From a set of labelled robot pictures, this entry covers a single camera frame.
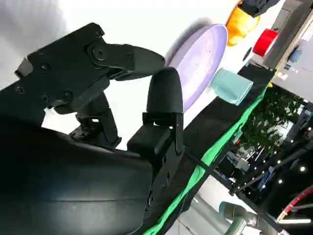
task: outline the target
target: white wall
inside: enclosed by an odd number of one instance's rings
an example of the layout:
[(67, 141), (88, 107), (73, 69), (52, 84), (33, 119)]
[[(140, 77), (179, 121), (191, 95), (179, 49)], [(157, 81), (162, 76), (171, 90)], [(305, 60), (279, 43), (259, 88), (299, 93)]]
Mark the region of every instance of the white wall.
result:
[(303, 50), (303, 54), (299, 61), (297, 63), (289, 63), (299, 70), (299, 72), (294, 73), (283, 69), (281, 72), (288, 74), (288, 78), (286, 80), (275, 78), (273, 82), (276, 85), (313, 102), (313, 39), (311, 38), (305, 45), (301, 44), (300, 48)]

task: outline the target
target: metal pole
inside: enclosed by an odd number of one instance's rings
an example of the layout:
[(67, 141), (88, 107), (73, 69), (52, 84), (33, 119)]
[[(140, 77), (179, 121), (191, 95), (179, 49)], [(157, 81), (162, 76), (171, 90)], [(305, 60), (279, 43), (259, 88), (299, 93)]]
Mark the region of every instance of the metal pole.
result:
[(240, 235), (246, 227), (246, 220), (243, 217), (236, 217), (226, 231), (225, 235)]

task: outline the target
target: black cable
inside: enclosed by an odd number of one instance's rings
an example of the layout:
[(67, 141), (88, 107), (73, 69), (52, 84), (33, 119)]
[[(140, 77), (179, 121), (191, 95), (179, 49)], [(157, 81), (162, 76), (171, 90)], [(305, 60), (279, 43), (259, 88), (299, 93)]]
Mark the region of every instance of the black cable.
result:
[(205, 171), (211, 170), (211, 167), (205, 164), (201, 159), (198, 159), (194, 155), (192, 155), (192, 153), (187, 148), (185, 148), (185, 154), (190, 160), (192, 160), (197, 165), (201, 166)]

